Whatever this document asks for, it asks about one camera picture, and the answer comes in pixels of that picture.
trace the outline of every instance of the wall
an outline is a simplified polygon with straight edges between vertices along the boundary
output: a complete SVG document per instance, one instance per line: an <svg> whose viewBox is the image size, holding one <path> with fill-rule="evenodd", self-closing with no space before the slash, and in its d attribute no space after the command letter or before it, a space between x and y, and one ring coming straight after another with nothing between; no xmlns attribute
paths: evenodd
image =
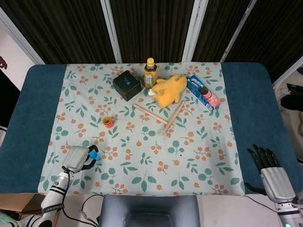
<svg viewBox="0 0 303 227"><path fill-rule="evenodd" d="M8 68L2 69L11 82L21 90L26 73L34 63L9 36L0 25L0 56L6 61Z"/></svg>

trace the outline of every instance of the plush duck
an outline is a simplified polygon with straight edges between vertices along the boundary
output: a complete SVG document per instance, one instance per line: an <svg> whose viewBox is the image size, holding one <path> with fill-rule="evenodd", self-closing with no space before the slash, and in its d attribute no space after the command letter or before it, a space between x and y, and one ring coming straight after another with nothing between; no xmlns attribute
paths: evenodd
<svg viewBox="0 0 303 227"><path fill-rule="evenodd" d="M153 97L158 100L159 106L162 108L173 101L177 103L180 99L180 93L187 85L187 79L184 74L173 75L168 80L157 79L156 82L157 84L152 88L156 92Z"/></svg>

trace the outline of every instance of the black cable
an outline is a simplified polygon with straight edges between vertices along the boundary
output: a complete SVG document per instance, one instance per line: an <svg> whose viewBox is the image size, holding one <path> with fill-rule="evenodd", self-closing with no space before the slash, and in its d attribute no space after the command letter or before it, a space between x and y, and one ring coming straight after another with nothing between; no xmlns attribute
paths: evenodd
<svg viewBox="0 0 303 227"><path fill-rule="evenodd" d="M62 199L62 203L63 203L63 204L64 204L64 199L65 199L67 190L69 189L69 186L70 186L70 178L71 178L71 176L70 176L70 171L69 171L68 169L66 169L66 168L65 168L64 170L67 170L68 183L67 183L67 188L66 188L66 191L65 191L64 196L63 196L63 199ZM84 223L84 224L88 224L88 225L91 225L91 226L93 226L93 227L98 227L98 225L94 225L94 224L91 224L91 223L89 223L89 222L81 221L81 220L79 220L79 219L71 218L70 216L68 216L68 215L65 213L64 208L62 209L62 211L63 211L63 214L64 214L67 218L69 218L69 219L71 219L71 220L78 221L78 222L81 222L81 223Z"/></svg>
<svg viewBox="0 0 303 227"><path fill-rule="evenodd" d="M83 205L82 205L82 207L81 207L81 211L83 211L84 204L86 203L86 201L89 200L91 197L94 197L94 196L97 196L97 195L104 197L104 195L100 195L100 194L95 194L95 195L89 196L89 197L84 201L84 203L83 203Z"/></svg>
<svg viewBox="0 0 303 227"><path fill-rule="evenodd" d="M247 197L247 198L249 198L249 199L251 199L251 200L253 200L253 201L256 202L257 204L260 204L261 206L266 207L266 208L270 209L271 211L277 213L275 210L271 209L270 207L268 207L268 206L266 206L266 205L264 205L264 204L262 204L262 203L260 203L260 202L255 201L255 200L252 199L251 197L249 197L249 196L247 196L247 195L244 195L244 196Z"/></svg>

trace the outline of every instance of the plastic bottle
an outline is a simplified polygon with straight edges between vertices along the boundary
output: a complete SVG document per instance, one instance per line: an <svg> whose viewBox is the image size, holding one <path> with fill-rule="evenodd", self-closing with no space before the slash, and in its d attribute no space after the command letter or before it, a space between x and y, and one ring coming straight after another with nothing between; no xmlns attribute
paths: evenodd
<svg viewBox="0 0 303 227"><path fill-rule="evenodd" d="M144 68L144 86L151 89L156 84L157 79L157 66L153 58L147 59L147 64Z"/></svg>

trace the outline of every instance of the white frame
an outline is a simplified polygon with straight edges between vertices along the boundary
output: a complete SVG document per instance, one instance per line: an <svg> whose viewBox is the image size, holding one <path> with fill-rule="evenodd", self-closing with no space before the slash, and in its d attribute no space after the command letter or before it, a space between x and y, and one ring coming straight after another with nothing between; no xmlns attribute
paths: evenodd
<svg viewBox="0 0 303 227"><path fill-rule="evenodd" d="M17 43L17 45L24 51L24 53L35 64L45 64L42 58L37 54L33 47L29 44L26 38L6 15L3 9L0 7L0 26L6 30L10 37Z"/></svg>
<svg viewBox="0 0 303 227"><path fill-rule="evenodd" d="M185 41L182 62L191 61L196 48L208 0L195 0Z"/></svg>
<svg viewBox="0 0 303 227"><path fill-rule="evenodd" d="M100 2L101 2L101 6L102 6L102 10L103 10L107 30L108 30L110 42L112 44L116 63L121 64L122 57L121 57L119 42L118 42L118 38L117 38L113 13L112 13L112 9L110 7L109 0L100 0Z"/></svg>
<svg viewBox="0 0 303 227"><path fill-rule="evenodd" d="M286 78L288 78L294 71L297 70L301 65L303 65L303 56L295 62L285 73L283 73L274 83L273 89L279 87Z"/></svg>
<svg viewBox="0 0 303 227"><path fill-rule="evenodd" d="M242 17L242 19L241 19L241 21L240 21L240 23L239 23L237 29L236 29L235 32L233 33L232 38L231 38L231 40L229 41L229 43L228 43L228 45L227 45L227 47L226 47L226 49L225 49L225 51L224 51L224 53L223 53L223 55L222 55L222 57L221 57L220 62L224 62L224 61L225 61L227 55L229 54L229 51L231 50L231 48L232 48L234 42L236 41L236 39L237 39L237 37L238 37L238 35L239 35L239 33L240 33L240 31L241 31L243 25L245 24L245 22L246 22L248 16L250 15L250 12L251 12L252 9L254 8L256 2L257 2L257 0L251 0L250 3L248 4L248 6L247 6L247 8L246 8L246 10L245 10L245 12L244 12L244 14L243 14L243 17Z"/></svg>

